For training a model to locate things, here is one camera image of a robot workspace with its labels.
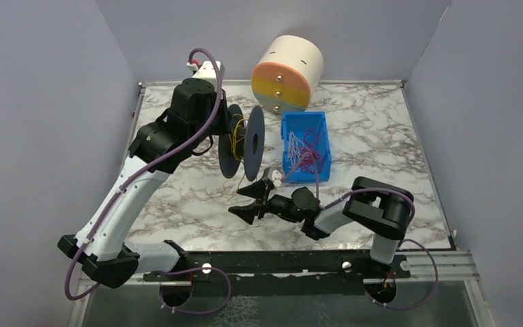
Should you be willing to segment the black cable spool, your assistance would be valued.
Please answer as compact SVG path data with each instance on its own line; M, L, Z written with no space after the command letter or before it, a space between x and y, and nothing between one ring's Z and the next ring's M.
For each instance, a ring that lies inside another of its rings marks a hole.
M239 106L239 120L233 130L219 137L218 160L225 178L233 178L240 165L248 181L254 181L264 154L264 111L255 106L246 118Z

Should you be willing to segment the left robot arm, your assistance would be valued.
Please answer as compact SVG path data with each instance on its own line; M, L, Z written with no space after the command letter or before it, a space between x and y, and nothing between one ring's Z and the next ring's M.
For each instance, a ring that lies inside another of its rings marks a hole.
M151 196L181 162L196 155L205 139L229 132L229 112L221 83L187 78L177 85L170 107L139 128L124 166L101 206L58 248L97 285L122 286L136 273L174 270L186 256L175 242L135 244L127 235Z

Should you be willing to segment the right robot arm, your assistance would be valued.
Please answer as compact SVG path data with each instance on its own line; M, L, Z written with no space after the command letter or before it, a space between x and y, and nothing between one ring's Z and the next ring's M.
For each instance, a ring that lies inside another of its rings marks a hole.
M276 184L267 178L243 187L238 194L254 201L231 206L228 211L247 224L267 213L301 223L302 233L313 240L327 238L337 229L356 222L374 232L370 258L380 264L393 262L415 215L410 191L364 176L357 177L350 191L326 205L308 187L295 189L289 197L272 194L275 188Z

